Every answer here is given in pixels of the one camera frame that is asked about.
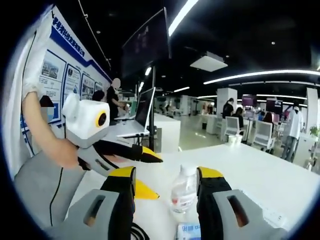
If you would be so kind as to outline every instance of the white glove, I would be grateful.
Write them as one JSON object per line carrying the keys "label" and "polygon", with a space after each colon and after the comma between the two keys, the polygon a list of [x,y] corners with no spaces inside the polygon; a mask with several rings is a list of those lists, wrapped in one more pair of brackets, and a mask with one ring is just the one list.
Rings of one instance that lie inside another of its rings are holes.
{"label": "white glove", "polygon": [[31,92],[37,92],[39,99],[44,95],[44,88],[39,82],[39,76],[47,52],[52,23],[53,18],[51,10],[43,17],[40,26],[37,28],[29,56],[26,60],[22,79],[22,101],[27,94]]}

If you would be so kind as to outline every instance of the face mask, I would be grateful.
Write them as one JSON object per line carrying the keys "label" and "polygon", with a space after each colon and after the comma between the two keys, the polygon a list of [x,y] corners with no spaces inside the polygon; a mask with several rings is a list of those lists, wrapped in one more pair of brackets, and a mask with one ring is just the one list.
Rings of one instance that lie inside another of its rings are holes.
{"label": "face mask", "polygon": [[48,107],[47,108],[47,120],[48,120],[48,123],[50,123],[53,119],[54,119],[54,116],[55,116],[55,108],[52,106],[52,107]]}

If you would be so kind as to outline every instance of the robot camera lens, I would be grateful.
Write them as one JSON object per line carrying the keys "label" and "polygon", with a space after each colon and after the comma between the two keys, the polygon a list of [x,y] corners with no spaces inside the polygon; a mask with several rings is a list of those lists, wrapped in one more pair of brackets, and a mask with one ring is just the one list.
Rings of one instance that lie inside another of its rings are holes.
{"label": "robot camera lens", "polygon": [[105,113],[102,113],[99,117],[99,120],[98,120],[99,127],[101,127],[103,124],[105,124],[106,119],[107,119],[107,115]]}

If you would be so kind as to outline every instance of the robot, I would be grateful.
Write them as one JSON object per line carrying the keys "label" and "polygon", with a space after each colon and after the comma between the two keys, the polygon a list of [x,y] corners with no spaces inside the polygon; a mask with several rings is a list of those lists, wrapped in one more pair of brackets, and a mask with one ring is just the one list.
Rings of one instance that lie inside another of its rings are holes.
{"label": "robot", "polygon": [[[115,154],[147,163],[162,162],[148,148],[108,136],[109,105],[81,100],[71,93],[63,106],[66,137],[79,146],[79,163],[87,170],[106,176],[100,189],[93,189],[76,202],[68,218],[47,230],[60,240],[149,239],[133,223],[138,191],[136,168],[118,168],[103,154]],[[262,209],[239,190],[232,190],[222,173],[197,168],[197,212],[203,240],[282,240],[287,232],[273,228],[263,218]]]}

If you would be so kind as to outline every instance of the black ceiling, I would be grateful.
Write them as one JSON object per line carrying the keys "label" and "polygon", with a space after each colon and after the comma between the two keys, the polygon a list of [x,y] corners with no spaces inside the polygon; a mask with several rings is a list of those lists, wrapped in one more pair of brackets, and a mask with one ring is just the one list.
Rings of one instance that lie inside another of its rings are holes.
{"label": "black ceiling", "polygon": [[[79,1],[61,0],[57,2],[57,6],[101,67],[112,78],[121,78],[121,46],[163,6],[167,8],[170,24],[186,1],[80,0],[111,68],[88,28]],[[164,91],[190,87],[179,94],[206,96],[214,95],[218,88],[240,82],[319,83],[317,77],[288,74],[241,78],[203,85],[205,81],[263,70],[316,70],[317,64],[320,63],[319,13],[316,2],[199,0],[171,36],[172,59],[164,59],[157,66],[156,86]],[[223,57],[228,67],[214,72],[190,67],[190,64],[206,51]],[[133,89],[138,80],[145,79],[144,71],[145,69],[142,69],[131,78],[123,79],[122,86]],[[232,88],[238,89],[239,94],[306,95],[305,85],[292,83],[251,84]]]}

